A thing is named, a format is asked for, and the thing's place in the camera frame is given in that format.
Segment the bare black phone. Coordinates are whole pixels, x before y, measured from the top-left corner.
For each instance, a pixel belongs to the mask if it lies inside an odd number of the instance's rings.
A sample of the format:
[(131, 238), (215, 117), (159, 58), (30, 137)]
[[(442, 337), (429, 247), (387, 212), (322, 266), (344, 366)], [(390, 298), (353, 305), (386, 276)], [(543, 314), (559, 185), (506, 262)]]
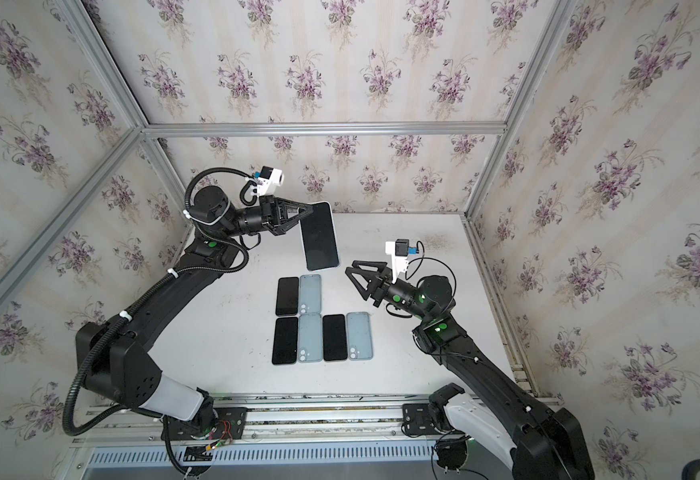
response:
[(276, 320), (271, 358), (273, 365), (297, 362), (298, 328), (297, 317), (282, 317)]
[(299, 311), (298, 277), (283, 277), (278, 280), (275, 314), (278, 317), (295, 316)]

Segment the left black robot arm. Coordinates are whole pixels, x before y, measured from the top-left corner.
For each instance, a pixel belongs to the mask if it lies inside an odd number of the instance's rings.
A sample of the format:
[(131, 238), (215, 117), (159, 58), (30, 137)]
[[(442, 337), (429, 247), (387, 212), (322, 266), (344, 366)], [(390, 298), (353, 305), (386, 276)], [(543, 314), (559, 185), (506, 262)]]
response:
[(178, 263), (125, 310), (77, 332), (78, 370), (65, 401), (65, 432), (80, 435), (123, 409), (211, 429), (209, 393), (164, 374), (150, 351), (198, 294), (248, 265), (250, 249), (241, 237), (284, 235), (312, 212), (309, 204), (273, 195), (237, 208), (217, 186), (187, 191), (184, 213), (195, 237)]

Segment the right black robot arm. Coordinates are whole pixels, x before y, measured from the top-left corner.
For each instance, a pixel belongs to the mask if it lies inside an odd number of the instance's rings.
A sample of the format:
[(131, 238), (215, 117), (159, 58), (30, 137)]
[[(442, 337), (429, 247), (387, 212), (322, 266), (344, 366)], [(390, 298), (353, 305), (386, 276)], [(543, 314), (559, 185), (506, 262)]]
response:
[(504, 374), (454, 318), (455, 277), (429, 275), (412, 285), (384, 262), (356, 260), (345, 270), (365, 300), (412, 315), (417, 347), (461, 380), (430, 396), (437, 428), (476, 440), (515, 479), (592, 479), (582, 427), (565, 408), (553, 410)]

